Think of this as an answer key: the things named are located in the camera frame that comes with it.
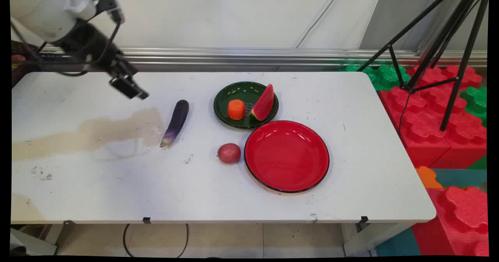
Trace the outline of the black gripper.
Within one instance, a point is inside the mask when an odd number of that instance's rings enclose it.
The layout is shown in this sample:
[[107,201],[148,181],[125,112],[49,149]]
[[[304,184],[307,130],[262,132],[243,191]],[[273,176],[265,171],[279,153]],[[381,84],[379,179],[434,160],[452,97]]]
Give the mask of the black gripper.
[[75,26],[53,45],[75,59],[75,65],[107,72],[112,78],[109,84],[126,97],[145,100],[149,93],[138,86],[133,76],[138,70],[129,63],[123,52],[113,43],[122,24],[117,21],[111,37],[106,37],[93,24],[77,20]]

